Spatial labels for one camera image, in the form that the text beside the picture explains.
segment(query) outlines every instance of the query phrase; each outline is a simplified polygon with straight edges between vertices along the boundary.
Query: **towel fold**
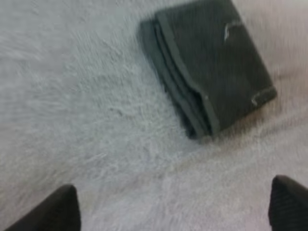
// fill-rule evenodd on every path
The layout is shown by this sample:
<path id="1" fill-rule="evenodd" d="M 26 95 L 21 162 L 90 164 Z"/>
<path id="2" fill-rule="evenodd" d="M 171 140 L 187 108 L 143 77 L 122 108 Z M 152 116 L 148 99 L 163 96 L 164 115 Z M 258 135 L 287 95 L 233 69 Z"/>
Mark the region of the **towel fold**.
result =
<path id="1" fill-rule="evenodd" d="M 277 95 L 229 0 L 159 11 L 141 33 L 192 137 L 216 135 Z"/>

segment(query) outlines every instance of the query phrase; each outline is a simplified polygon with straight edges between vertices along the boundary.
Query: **folded towel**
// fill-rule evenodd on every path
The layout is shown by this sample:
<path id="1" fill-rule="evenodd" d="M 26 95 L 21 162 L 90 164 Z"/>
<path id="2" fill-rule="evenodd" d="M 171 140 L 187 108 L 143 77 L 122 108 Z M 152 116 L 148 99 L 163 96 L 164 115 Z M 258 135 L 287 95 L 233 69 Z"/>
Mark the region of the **folded towel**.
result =
<path id="1" fill-rule="evenodd" d="M 296 181 L 286 176 L 275 177 L 269 208 L 273 231 L 308 230 L 308 190 Z"/>
<path id="2" fill-rule="evenodd" d="M 160 11 L 141 24 L 141 33 L 192 137 L 216 135 L 277 95 L 229 0 Z"/>

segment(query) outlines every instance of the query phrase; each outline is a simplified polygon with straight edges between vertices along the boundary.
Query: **towel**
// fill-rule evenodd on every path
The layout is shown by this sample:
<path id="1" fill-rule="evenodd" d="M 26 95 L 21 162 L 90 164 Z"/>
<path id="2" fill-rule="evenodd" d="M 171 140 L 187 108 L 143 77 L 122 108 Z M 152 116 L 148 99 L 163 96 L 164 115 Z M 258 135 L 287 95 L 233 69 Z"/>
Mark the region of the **towel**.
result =
<path id="1" fill-rule="evenodd" d="M 217 135 L 277 95 L 229 0 L 159 11 L 142 22 L 141 33 L 192 138 Z"/>

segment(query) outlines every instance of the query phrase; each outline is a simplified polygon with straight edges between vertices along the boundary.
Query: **white carpet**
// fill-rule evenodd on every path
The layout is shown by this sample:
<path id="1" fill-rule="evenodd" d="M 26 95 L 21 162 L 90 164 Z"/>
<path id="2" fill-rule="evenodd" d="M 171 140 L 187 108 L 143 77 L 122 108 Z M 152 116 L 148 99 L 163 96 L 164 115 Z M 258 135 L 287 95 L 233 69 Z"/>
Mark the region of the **white carpet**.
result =
<path id="1" fill-rule="evenodd" d="M 235 0 L 279 97 L 187 139 L 136 38 L 185 0 L 0 0 L 0 230 L 63 183 L 83 231 L 270 231 L 270 184 L 308 186 L 308 0 Z"/>

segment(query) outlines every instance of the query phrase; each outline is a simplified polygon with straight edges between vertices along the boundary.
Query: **carpet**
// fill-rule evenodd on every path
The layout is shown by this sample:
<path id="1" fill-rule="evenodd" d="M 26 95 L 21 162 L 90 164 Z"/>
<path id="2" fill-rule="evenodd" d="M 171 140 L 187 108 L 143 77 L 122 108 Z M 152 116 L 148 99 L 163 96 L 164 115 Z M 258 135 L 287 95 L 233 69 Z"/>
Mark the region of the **carpet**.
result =
<path id="1" fill-rule="evenodd" d="M 72 183 L 84 231 L 270 231 L 273 177 L 308 185 L 308 1 L 234 0 L 278 98 L 200 142 L 137 37 L 184 2 L 0 2 L 0 230 Z"/>

